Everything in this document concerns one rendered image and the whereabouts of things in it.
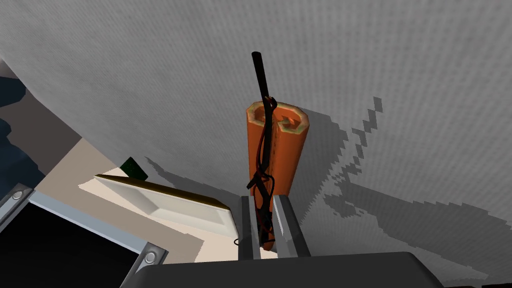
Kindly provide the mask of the black panel with metal frame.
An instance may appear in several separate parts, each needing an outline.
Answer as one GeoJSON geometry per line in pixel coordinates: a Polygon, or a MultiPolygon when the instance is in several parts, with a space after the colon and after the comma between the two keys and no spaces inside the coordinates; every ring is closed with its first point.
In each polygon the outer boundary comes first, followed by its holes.
{"type": "Polygon", "coordinates": [[[0,192],[0,288],[126,288],[167,255],[22,184],[0,192]]]}

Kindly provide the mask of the small dark green block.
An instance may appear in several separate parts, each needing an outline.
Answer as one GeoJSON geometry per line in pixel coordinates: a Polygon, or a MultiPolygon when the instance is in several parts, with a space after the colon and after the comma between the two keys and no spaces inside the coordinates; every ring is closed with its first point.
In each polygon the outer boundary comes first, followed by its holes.
{"type": "Polygon", "coordinates": [[[141,181],[146,181],[148,179],[148,174],[140,167],[139,164],[137,164],[137,162],[132,157],[129,157],[119,168],[129,178],[141,181]]]}

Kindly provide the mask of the orange mat with strap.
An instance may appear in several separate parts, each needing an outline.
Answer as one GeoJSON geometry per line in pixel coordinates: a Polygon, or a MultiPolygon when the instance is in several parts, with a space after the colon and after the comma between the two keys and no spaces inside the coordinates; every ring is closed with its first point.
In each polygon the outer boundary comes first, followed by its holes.
{"type": "Polygon", "coordinates": [[[273,197],[289,198],[309,130],[308,116],[298,107],[276,101],[269,94],[263,58],[251,54],[261,100],[246,109],[249,182],[260,251],[276,250],[273,197]]]}

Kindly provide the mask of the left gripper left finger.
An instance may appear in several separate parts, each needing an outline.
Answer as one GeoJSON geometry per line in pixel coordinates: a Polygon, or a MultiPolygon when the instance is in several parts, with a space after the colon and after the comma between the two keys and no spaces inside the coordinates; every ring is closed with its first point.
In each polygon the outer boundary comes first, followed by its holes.
{"type": "Polygon", "coordinates": [[[260,240],[254,199],[241,197],[241,230],[238,234],[238,260],[260,260],[260,240]]]}

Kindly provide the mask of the white tray with dark rim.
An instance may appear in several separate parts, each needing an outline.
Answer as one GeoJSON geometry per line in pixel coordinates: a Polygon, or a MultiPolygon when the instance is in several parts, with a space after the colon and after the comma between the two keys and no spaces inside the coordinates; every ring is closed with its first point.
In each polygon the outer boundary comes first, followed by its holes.
{"type": "Polygon", "coordinates": [[[215,198],[127,176],[94,178],[150,217],[233,239],[239,236],[231,209],[215,198]]]}

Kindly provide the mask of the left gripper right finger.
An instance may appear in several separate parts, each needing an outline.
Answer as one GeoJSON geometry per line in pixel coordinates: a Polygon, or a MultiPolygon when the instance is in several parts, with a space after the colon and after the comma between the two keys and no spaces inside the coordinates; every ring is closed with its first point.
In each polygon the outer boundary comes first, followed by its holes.
{"type": "Polygon", "coordinates": [[[278,258],[308,258],[311,256],[292,204],[286,195],[273,197],[272,224],[278,258]]]}

